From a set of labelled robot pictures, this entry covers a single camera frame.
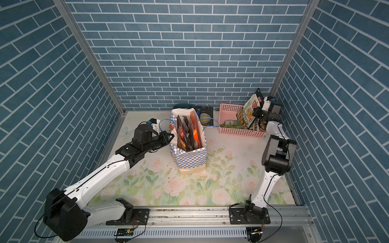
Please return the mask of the dark maroon condiment packet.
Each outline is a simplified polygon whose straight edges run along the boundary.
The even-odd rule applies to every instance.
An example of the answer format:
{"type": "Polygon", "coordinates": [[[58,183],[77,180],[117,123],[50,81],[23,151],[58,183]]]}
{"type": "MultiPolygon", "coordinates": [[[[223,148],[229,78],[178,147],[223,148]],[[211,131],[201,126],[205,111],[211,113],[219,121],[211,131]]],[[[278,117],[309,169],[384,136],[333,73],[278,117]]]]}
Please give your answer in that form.
{"type": "Polygon", "coordinates": [[[184,117],[184,123],[187,126],[186,137],[187,137],[187,141],[189,142],[189,145],[190,145],[190,151],[193,151],[193,150],[195,150],[195,146],[194,146],[195,141],[193,138],[193,131],[189,125],[189,119],[187,116],[184,117]]]}

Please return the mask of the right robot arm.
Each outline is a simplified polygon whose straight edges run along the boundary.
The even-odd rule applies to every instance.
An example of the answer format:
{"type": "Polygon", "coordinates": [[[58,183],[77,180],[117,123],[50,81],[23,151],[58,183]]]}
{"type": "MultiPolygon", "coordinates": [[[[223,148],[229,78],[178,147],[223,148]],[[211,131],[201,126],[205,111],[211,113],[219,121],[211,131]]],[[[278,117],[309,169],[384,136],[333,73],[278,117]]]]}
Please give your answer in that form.
{"type": "Polygon", "coordinates": [[[283,124],[279,122],[280,111],[281,105],[271,101],[265,101],[261,108],[254,110],[255,117],[264,123],[269,135],[261,159],[264,175],[250,196],[251,203],[261,209],[268,206],[268,198],[278,180],[290,171],[297,148],[297,142],[286,135],[283,124]]]}

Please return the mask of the black red condiment packet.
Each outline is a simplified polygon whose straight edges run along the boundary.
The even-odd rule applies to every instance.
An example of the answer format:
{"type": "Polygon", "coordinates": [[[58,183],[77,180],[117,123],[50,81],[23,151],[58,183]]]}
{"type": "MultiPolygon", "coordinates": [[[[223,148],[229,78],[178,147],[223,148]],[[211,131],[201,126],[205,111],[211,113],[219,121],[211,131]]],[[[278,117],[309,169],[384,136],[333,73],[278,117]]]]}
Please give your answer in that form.
{"type": "Polygon", "coordinates": [[[186,129],[179,115],[177,116],[177,135],[177,147],[184,151],[190,151],[190,143],[186,137],[186,129]]]}

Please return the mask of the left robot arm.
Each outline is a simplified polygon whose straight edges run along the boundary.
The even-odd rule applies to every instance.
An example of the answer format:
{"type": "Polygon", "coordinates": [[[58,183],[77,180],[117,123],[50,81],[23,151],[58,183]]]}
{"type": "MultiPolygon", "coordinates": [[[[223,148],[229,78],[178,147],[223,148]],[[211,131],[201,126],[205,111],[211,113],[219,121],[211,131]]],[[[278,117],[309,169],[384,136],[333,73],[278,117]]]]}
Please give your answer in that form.
{"type": "Polygon", "coordinates": [[[123,198],[96,208],[88,203],[101,189],[144,159],[147,153],[169,145],[174,137],[166,131],[156,131],[151,123],[140,123],[132,141],[120,147],[106,163],[66,189],[55,188],[48,193],[40,221],[65,242],[76,238],[85,228],[100,223],[141,222],[133,213],[133,205],[123,198]]]}

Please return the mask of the orange condiment packet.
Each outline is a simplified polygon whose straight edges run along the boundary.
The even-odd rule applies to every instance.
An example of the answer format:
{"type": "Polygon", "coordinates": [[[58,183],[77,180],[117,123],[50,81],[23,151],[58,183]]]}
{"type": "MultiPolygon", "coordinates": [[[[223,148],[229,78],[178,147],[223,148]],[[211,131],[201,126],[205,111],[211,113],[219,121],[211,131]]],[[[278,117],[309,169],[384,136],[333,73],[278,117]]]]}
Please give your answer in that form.
{"type": "Polygon", "coordinates": [[[190,116],[190,127],[192,130],[192,136],[193,136],[193,147],[194,147],[194,150],[196,150],[196,149],[199,149],[201,147],[201,141],[199,139],[199,134],[197,131],[197,125],[196,125],[195,118],[192,115],[190,116]]]}

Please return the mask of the cream yellow condiment packet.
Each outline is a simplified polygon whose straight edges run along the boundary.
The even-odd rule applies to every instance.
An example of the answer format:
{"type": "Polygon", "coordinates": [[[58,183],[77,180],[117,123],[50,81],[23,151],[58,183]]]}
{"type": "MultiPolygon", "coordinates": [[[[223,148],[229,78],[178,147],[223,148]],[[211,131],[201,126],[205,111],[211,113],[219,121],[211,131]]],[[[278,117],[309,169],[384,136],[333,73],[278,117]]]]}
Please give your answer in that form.
{"type": "Polygon", "coordinates": [[[254,109],[261,107],[262,102],[263,98],[253,94],[236,114],[237,121],[243,126],[243,129],[248,129],[250,127],[255,119],[253,115],[254,109]]]}

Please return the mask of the blue checkered paper bag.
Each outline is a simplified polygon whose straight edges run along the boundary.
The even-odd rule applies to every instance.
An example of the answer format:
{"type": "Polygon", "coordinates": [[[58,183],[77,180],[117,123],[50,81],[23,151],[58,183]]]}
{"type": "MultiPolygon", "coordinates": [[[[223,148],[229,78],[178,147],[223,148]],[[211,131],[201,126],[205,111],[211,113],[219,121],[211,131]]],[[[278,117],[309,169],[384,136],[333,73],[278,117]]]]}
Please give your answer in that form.
{"type": "Polygon", "coordinates": [[[200,123],[196,111],[192,109],[173,109],[171,111],[170,130],[174,134],[173,140],[170,142],[170,152],[174,163],[177,165],[182,176],[200,173],[206,170],[207,164],[207,142],[204,134],[203,126],[200,123]],[[177,147],[177,116],[180,116],[184,128],[187,132],[187,126],[184,123],[184,117],[187,116],[190,125],[190,116],[195,118],[201,147],[193,151],[184,151],[177,147]]]}

